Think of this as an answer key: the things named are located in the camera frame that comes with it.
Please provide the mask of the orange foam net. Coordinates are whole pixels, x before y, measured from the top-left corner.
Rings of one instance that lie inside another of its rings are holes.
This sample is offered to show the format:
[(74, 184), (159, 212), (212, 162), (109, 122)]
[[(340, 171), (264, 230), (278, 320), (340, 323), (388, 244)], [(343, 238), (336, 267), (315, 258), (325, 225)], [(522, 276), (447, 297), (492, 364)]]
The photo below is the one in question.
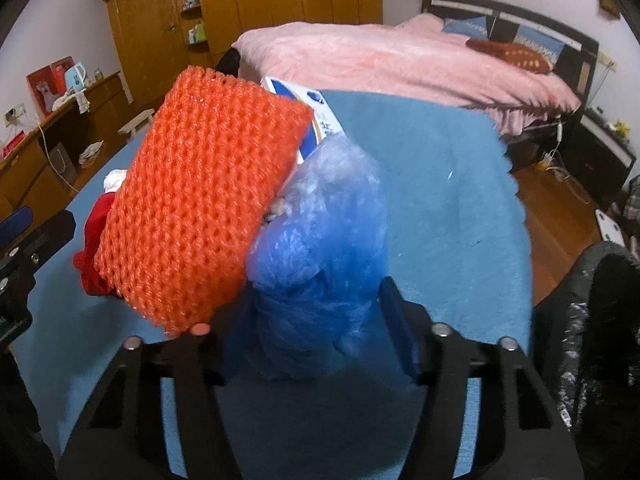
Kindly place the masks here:
[(262, 217), (313, 117), (259, 84), (188, 67), (116, 192), (96, 270), (168, 334), (208, 321), (239, 295)]

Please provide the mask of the blue plastic bag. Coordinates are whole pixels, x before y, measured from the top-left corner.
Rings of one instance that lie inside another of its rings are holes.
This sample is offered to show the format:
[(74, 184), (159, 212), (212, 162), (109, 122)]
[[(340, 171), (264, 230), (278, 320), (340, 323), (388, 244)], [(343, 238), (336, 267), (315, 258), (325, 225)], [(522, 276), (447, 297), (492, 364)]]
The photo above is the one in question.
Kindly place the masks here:
[(273, 202), (246, 260), (256, 292), (247, 359), (268, 380), (314, 379), (364, 356), (388, 270), (388, 209), (376, 160), (329, 136)]

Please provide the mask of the black trash bin bag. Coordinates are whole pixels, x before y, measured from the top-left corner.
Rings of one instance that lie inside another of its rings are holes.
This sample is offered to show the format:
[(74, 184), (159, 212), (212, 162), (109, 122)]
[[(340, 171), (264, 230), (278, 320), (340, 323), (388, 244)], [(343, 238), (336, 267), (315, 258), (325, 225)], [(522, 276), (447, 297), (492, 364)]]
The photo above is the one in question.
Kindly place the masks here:
[(529, 356), (588, 479), (639, 475), (639, 263), (626, 248), (585, 249), (534, 307)]

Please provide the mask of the red cloth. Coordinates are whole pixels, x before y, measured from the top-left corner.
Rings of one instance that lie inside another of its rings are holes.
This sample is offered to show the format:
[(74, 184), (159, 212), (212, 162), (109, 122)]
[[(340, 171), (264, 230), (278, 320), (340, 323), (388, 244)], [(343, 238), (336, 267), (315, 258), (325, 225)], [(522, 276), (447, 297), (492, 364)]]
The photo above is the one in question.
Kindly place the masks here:
[(89, 296), (117, 296), (116, 289), (102, 278), (94, 265), (100, 239), (116, 193), (103, 193), (94, 204), (84, 226), (84, 248), (76, 252), (73, 265), (79, 271), (82, 288)]

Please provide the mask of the wooden sideboard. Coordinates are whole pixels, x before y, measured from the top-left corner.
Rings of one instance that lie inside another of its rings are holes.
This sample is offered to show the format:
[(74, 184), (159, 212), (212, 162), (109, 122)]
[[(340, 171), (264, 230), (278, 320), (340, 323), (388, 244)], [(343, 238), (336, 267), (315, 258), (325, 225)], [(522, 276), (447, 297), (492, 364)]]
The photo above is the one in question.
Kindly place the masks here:
[(1, 217), (23, 206), (36, 226), (65, 208), (126, 144), (118, 132), (132, 118), (120, 73), (85, 92), (88, 112), (74, 99), (64, 103), (1, 161)]

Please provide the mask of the white crumpled bag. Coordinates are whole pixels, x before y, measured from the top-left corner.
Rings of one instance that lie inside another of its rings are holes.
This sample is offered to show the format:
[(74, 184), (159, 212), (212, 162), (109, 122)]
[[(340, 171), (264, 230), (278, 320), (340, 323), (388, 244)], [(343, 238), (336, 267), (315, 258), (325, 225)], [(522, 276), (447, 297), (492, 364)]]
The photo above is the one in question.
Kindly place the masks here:
[(114, 169), (110, 171), (103, 180), (105, 193), (116, 193), (127, 177), (126, 169)]

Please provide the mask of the red picture box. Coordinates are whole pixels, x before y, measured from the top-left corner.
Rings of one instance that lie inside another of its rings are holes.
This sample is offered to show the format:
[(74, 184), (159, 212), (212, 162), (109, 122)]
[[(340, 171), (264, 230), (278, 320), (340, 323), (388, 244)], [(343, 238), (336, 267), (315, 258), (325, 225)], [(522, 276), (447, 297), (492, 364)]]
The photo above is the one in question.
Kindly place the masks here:
[(32, 100), (41, 119), (52, 113), (54, 102), (66, 92), (64, 74), (74, 64), (74, 59), (66, 56), (26, 76)]

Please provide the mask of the light blue kettle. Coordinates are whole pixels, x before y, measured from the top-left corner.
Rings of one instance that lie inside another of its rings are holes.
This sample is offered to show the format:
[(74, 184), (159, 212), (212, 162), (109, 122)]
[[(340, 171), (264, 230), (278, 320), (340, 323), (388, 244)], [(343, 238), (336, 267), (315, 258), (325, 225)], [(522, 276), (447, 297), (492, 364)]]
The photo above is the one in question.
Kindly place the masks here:
[(82, 63), (76, 63), (64, 73), (66, 92), (77, 93), (86, 88), (87, 70)]

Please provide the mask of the white bathroom scale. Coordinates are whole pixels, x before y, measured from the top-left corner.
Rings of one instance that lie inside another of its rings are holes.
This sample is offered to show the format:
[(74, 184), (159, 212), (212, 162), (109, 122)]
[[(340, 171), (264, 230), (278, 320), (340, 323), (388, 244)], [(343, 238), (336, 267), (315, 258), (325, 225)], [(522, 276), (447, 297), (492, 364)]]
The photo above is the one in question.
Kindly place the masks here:
[(598, 230), (604, 242), (615, 243), (622, 247), (626, 246), (622, 229), (611, 217), (597, 208), (594, 211), (594, 218), (596, 218)]

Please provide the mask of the wooden wardrobe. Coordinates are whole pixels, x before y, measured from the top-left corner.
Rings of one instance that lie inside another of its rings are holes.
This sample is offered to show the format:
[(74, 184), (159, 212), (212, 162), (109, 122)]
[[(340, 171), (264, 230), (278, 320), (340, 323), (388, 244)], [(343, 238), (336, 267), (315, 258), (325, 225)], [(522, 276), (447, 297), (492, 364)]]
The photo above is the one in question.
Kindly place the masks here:
[(186, 66), (215, 66), (242, 32), (303, 21), (378, 24), (383, 0), (104, 0), (134, 101), (162, 102)]

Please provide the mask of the plaid cloth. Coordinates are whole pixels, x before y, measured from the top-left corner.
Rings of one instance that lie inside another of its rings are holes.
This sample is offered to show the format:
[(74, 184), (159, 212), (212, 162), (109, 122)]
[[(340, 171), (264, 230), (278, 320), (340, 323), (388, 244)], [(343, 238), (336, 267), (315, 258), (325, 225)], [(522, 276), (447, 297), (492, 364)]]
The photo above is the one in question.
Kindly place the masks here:
[(640, 234), (640, 176), (629, 181), (628, 195), (623, 214), (623, 228), (629, 236), (639, 237)]

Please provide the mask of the black nightstand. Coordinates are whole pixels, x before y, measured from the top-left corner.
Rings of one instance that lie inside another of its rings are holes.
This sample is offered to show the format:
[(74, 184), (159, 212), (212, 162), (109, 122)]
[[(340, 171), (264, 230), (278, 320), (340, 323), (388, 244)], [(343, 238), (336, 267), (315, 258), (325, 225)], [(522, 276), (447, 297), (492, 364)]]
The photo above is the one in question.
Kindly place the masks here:
[(618, 142), (591, 110), (583, 112), (563, 134), (560, 153), (570, 175), (603, 209), (620, 195), (637, 160), (631, 147)]

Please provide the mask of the black bed headboard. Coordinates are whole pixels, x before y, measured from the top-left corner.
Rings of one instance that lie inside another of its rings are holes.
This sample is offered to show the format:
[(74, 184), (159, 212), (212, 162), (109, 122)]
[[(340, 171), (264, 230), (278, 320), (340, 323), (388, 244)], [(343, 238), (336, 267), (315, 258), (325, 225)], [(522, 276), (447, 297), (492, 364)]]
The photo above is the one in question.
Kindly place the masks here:
[(562, 44), (553, 71), (587, 102), (598, 62), (597, 40), (542, 14), (495, 0), (422, 0), (421, 11), (439, 18), (486, 18), (490, 41), (514, 42), (522, 27)]

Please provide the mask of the brown dotted pillow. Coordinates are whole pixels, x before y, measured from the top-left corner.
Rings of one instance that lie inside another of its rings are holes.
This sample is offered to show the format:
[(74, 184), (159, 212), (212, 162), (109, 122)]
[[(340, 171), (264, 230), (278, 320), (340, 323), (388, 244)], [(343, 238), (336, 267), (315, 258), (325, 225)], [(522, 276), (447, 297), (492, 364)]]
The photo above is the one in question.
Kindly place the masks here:
[(529, 73), (547, 75), (553, 70), (553, 65), (548, 58), (522, 44), (469, 38), (465, 41), (465, 45), (476, 52), (498, 58)]

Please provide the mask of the blue pillow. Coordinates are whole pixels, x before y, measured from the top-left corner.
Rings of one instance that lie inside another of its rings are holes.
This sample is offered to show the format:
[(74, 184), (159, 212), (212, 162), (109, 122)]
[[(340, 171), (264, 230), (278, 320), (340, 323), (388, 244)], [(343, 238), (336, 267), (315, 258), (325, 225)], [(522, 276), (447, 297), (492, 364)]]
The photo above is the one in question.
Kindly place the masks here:
[(469, 38), (488, 40), (494, 27), (495, 19), (492, 16), (481, 15), (476, 18), (454, 20), (446, 18), (442, 31), (445, 34), (456, 34)]

